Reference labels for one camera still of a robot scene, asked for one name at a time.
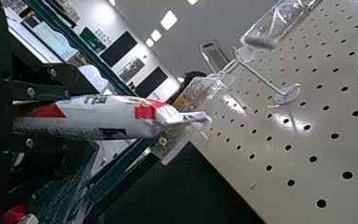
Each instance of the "clear plastic packaging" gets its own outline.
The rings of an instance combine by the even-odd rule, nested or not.
[[[275,49],[323,0],[280,0],[241,38],[259,49]]]
[[[203,111],[207,116],[213,118],[220,99],[236,101],[227,90],[234,81],[235,76],[226,74],[196,77],[174,102],[173,106],[181,113]],[[201,133],[207,138],[203,130],[210,126],[211,122],[171,126],[162,133],[158,143],[152,146],[150,150],[161,159],[162,164],[166,165],[182,150],[195,132]]]

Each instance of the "pegboard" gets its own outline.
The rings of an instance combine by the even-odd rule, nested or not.
[[[288,105],[241,67],[208,140],[192,142],[267,223],[358,223],[358,0],[325,0],[275,50],[249,63]]]

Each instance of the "bolt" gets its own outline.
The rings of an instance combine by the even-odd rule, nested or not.
[[[57,77],[57,71],[54,69],[54,68],[51,68],[50,69],[50,74],[53,78],[56,78]]]
[[[34,97],[34,96],[36,95],[36,92],[35,92],[34,89],[31,88],[31,87],[28,88],[27,93],[28,93],[28,95],[31,96],[31,97]]]
[[[34,147],[34,140],[32,140],[31,138],[28,138],[27,141],[25,142],[25,145],[28,148],[33,148]]]

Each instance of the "hanging product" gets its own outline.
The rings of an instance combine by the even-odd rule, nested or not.
[[[14,132],[74,140],[153,138],[173,125],[210,120],[204,112],[179,113],[162,102],[115,95],[16,107]]]

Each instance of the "ceiling light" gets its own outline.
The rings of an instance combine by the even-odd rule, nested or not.
[[[152,38],[154,41],[158,41],[161,38],[161,34],[159,33],[158,30],[153,31]]]
[[[169,30],[171,27],[173,27],[174,24],[176,24],[177,21],[178,18],[175,16],[175,14],[173,14],[172,11],[169,10],[160,23],[164,29]]]
[[[153,41],[152,39],[148,38],[148,39],[146,40],[146,45],[151,48],[151,47],[153,47],[153,45],[154,45],[154,41]]]
[[[187,2],[191,5],[194,5],[198,2],[199,0],[187,0]]]

